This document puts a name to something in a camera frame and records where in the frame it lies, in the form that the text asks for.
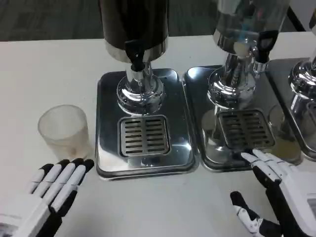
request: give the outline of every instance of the cup rim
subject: cup rim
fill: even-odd
[[[85,112],[84,112],[80,107],[78,107],[78,106],[76,106],[76,105],[71,105],[71,104],[56,105],[56,106],[54,106],[54,107],[48,109],[46,112],[44,112],[44,113],[41,115],[41,117],[39,118],[39,121],[38,121],[38,132],[39,132],[39,134],[42,136],[42,138],[44,138],[44,140],[55,141],[55,139],[52,139],[52,138],[50,138],[50,137],[47,137],[46,135],[44,135],[44,134],[41,132],[41,130],[40,130],[40,122],[41,122],[41,120],[43,119],[43,117],[44,117],[45,115],[47,115],[47,114],[48,114],[49,112],[51,112],[52,110],[57,109],[57,108],[61,108],[61,107],[72,107],[72,108],[75,108],[75,109],[79,110],[79,111],[83,114],[84,119],[85,119],[85,123],[87,124],[87,116],[86,116]]]

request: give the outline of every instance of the stainless steel base plate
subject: stainless steel base plate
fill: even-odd
[[[312,107],[309,106],[313,100],[308,99],[306,94],[293,92],[294,78],[289,77],[292,74],[293,67],[298,62],[306,60],[304,58],[278,59],[269,62],[267,77],[277,96],[277,99],[283,109],[284,115],[288,118],[289,124],[294,135],[307,158],[316,161],[316,125],[313,122]],[[296,86],[308,86],[306,84],[296,83]],[[314,92],[315,86],[305,88],[306,91]]]
[[[165,98],[158,111],[146,116],[129,114],[118,104],[117,86],[126,72],[107,73],[99,81],[96,157],[103,178],[186,173],[198,165],[179,77],[171,69],[154,70],[154,75],[163,83]]]
[[[218,113],[227,111],[215,106],[207,97],[208,78],[219,66],[194,67],[185,73],[183,86],[192,120],[195,125],[195,135],[199,147],[199,154],[204,166],[212,171],[235,171],[250,169],[249,164],[240,156],[240,149],[230,149],[225,142],[221,125],[217,119]],[[271,86],[262,75],[256,80],[256,90],[247,110],[259,109],[265,118],[270,110],[278,104]],[[267,152],[277,154],[286,149],[286,136],[279,136],[278,126],[272,127],[276,143],[266,149]]]
[[[259,110],[222,111],[217,117],[230,149],[245,151],[275,144],[270,127]]]
[[[164,116],[123,118],[119,126],[120,152],[123,156],[155,156],[169,152]]]

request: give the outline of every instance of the stainless steel tray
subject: stainless steel tray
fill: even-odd
[[[126,76],[125,72],[107,73],[98,83],[96,157],[97,172],[103,178],[179,174],[191,172],[198,166],[195,150],[197,145],[191,135],[193,127],[179,77],[172,69],[154,70],[154,75],[162,81],[166,96],[161,108],[146,117],[127,114],[118,105],[117,85]],[[140,134],[142,140],[133,145],[138,147],[135,147],[137,152],[131,155],[132,153],[127,151],[132,151],[133,147],[129,146],[128,150],[121,147],[126,145],[121,133],[121,122],[137,120],[141,123],[140,120],[148,118],[147,116],[164,118],[164,127],[161,127],[158,133],[161,134],[160,138],[163,138],[163,146],[158,144],[154,150],[148,149],[148,145],[155,141],[148,141],[147,138],[151,138],[152,134],[145,136],[148,129],[143,126],[144,130],[138,128],[132,131],[137,136]]]
[[[217,68],[219,66],[194,67],[189,69],[183,76],[182,83],[192,121],[194,121],[199,155],[204,166],[212,171],[223,172],[250,169],[249,164],[240,157],[240,151],[233,151],[226,146],[216,118],[216,114],[221,109],[215,106],[207,97],[208,78]],[[292,131],[284,117],[278,116],[277,124],[275,121],[274,124],[271,123],[270,111],[278,106],[278,100],[266,76],[262,75],[256,80],[254,98],[246,109],[259,109],[269,124],[272,125],[276,143],[266,151],[280,156],[280,151],[284,150],[287,139],[290,139],[293,143],[296,143],[296,141],[292,137]],[[280,127],[284,126],[288,129],[285,138],[279,135]],[[299,160],[300,152],[299,149],[296,150],[292,159]]]
[[[316,125],[313,122],[313,111],[309,109],[311,101],[296,95],[288,82],[292,68],[302,60],[304,58],[272,60],[269,62],[266,75],[302,152],[308,156],[307,158],[315,161]]]

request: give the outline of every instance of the chrome dispenser base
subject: chrome dispenser base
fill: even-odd
[[[153,70],[165,92],[160,109],[136,116],[121,109],[117,86],[126,72],[102,76],[96,120],[97,172],[105,179],[193,171],[197,147],[182,84],[174,70]]]
[[[249,164],[240,157],[241,150],[229,149],[226,145],[223,132],[221,130],[219,121],[217,119],[218,112],[225,111],[218,106],[215,106],[208,98],[208,78],[212,72],[220,66],[207,66],[195,67],[189,69],[183,78],[183,87],[187,98],[188,108],[192,114],[192,120],[195,125],[195,136],[197,138],[199,155],[203,161],[204,166],[212,171],[234,171],[234,170],[247,170],[250,169]],[[292,132],[287,125],[286,121],[270,120],[270,110],[278,105],[277,98],[275,97],[271,86],[266,79],[265,75],[261,75],[256,81],[256,91],[249,106],[245,109],[259,109],[269,125],[272,127],[272,133],[275,137],[275,145],[266,148],[265,151],[272,154],[278,154],[281,158],[282,150],[286,149],[286,142],[293,141]],[[281,126],[286,126],[288,132],[280,137]],[[292,153],[292,158],[295,161],[300,160],[301,151]]]
[[[316,120],[315,101],[307,96],[314,97],[313,83],[305,82],[307,74],[301,78],[294,78],[293,73],[303,71],[300,61],[306,59],[279,59],[269,62],[266,75],[283,109],[284,115],[288,118],[294,135],[306,157],[316,161]]]

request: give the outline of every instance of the drip tray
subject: drip tray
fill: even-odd
[[[169,152],[164,116],[123,118],[119,123],[120,153],[123,156],[155,156]]]
[[[268,120],[270,110],[279,103],[266,76],[261,75],[253,99],[244,110],[228,111],[215,106],[207,97],[208,79],[219,67],[194,67],[183,77],[199,155],[204,167],[214,172],[247,170],[251,167],[240,152],[254,148],[266,152],[284,150],[278,127],[270,128]]]
[[[217,118],[229,149],[245,151],[275,144],[270,127],[259,110],[223,111]]]
[[[96,120],[97,172],[123,179],[192,172],[197,150],[184,91],[172,69],[153,70],[163,83],[164,100],[149,115],[128,114],[117,98],[126,72],[112,72],[98,83]]]

